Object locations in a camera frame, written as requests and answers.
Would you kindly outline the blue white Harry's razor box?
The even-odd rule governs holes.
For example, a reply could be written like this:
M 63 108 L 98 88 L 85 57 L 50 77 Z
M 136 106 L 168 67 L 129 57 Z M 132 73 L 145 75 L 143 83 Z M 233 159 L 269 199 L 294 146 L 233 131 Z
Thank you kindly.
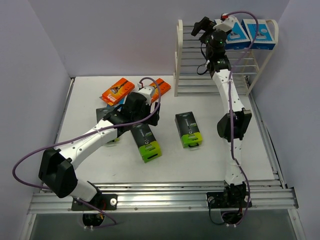
M 225 44 L 226 50 L 242 50 L 248 48 L 251 44 L 250 38 L 247 36 L 243 27 L 236 22 L 232 31 L 228 34 Z

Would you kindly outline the orange Gillette razor box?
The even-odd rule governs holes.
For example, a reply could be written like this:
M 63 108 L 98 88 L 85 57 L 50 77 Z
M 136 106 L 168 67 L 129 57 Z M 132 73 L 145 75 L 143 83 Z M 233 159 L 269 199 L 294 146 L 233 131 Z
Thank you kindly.
M 101 99 L 108 105 L 114 106 L 126 97 L 134 88 L 135 85 L 132 82 L 122 77 L 101 95 Z
M 165 82 L 162 78 L 158 78 L 156 83 L 159 85 L 161 96 L 171 89 L 171 85 Z M 153 103 L 159 98 L 159 91 L 155 83 L 151 83 L 149 86 L 154 87 L 154 93 L 151 98 L 151 102 Z

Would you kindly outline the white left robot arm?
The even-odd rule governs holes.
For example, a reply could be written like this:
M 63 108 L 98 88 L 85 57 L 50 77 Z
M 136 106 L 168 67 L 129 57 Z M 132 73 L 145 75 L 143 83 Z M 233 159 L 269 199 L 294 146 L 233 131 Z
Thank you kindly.
M 88 181 L 79 180 L 75 170 L 92 153 L 131 130 L 134 125 L 146 123 L 156 126 L 160 103 L 155 104 L 155 113 L 151 114 L 154 92 L 155 89 L 150 86 L 131 92 L 124 104 L 107 113 L 84 138 L 57 149 L 46 149 L 41 159 L 39 179 L 59 198 L 71 196 L 81 199 L 88 209 L 97 209 L 101 203 L 98 189 Z

